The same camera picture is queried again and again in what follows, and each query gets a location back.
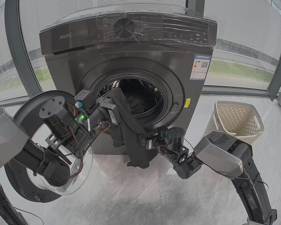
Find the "laundry basket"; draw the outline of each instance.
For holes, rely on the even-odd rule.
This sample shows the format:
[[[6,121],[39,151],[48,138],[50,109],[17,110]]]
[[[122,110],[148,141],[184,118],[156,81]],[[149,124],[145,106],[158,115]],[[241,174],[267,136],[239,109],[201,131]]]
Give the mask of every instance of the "laundry basket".
[[[264,132],[264,125],[253,105],[242,102],[217,101],[204,136],[213,130],[226,132],[252,144]]]

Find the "energy label sticker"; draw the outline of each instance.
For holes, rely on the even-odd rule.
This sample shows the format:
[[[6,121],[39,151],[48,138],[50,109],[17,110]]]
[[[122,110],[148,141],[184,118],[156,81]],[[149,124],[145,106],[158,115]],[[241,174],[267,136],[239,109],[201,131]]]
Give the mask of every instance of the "energy label sticker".
[[[205,80],[211,58],[210,55],[195,55],[190,80]]]

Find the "control panel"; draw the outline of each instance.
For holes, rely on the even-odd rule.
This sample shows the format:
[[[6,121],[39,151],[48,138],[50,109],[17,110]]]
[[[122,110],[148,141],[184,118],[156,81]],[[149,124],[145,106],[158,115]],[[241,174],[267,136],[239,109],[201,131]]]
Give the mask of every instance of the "control panel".
[[[214,46],[209,23],[203,19],[153,13],[124,13],[97,17],[98,43],[134,41]]]
[[[208,24],[189,18],[163,16],[163,39],[174,39],[177,41],[194,44],[208,43]]]

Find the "grass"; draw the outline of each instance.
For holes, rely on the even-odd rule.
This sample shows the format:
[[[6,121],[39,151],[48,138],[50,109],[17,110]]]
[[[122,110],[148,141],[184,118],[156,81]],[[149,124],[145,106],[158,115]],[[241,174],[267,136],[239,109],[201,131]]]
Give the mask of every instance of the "grass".
[[[212,59],[209,67],[209,73],[235,75],[248,77],[265,82],[271,82],[274,73],[267,70],[247,66],[237,62],[228,62],[219,59]]]
[[[35,69],[34,72],[39,82],[51,79],[51,75],[48,68]],[[20,86],[22,86],[22,82],[19,76],[13,76],[0,80],[0,91],[4,91]]]
[[[51,75],[48,68],[39,68],[34,70],[39,82],[50,80]],[[273,78],[273,72],[267,70],[243,65],[237,62],[228,62],[219,59],[212,59],[209,73],[234,75],[239,77],[248,77],[265,82],[270,82]],[[19,76],[9,77],[0,80],[0,91],[8,90],[11,88],[22,86]]]

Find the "washing machine door opening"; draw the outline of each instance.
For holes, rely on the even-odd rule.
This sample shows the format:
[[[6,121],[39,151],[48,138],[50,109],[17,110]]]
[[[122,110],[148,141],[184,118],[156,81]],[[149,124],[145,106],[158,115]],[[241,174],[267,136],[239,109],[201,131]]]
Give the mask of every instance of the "washing machine door opening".
[[[105,85],[98,94],[104,95],[113,88],[121,88],[134,118],[142,125],[155,120],[166,105],[166,97],[155,83],[141,79],[118,79]]]

